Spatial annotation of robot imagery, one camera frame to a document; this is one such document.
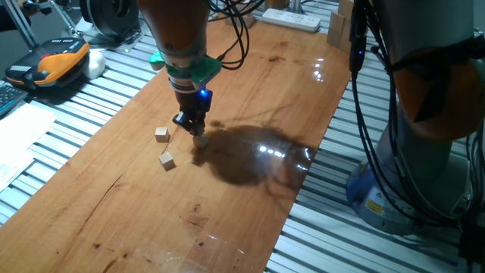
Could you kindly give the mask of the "person left hand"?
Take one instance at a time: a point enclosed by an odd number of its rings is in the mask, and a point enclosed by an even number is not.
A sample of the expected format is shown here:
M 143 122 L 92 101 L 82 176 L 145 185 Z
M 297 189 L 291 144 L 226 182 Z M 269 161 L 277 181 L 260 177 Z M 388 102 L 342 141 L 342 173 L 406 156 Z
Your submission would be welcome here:
M 23 9 L 30 13 L 40 12 L 44 15 L 48 15 L 52 12 L 52 4 L 50 0 L 26 0 L 23 3 Z

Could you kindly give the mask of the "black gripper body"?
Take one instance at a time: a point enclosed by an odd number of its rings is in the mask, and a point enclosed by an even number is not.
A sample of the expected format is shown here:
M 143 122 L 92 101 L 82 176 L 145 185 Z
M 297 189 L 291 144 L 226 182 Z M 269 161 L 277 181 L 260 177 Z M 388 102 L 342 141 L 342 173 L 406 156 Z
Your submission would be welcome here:
M 209 89 L 193 90 L 192 92 L 176 91 L 175 96 L 184 112 L 210 111 L 213 92 Z

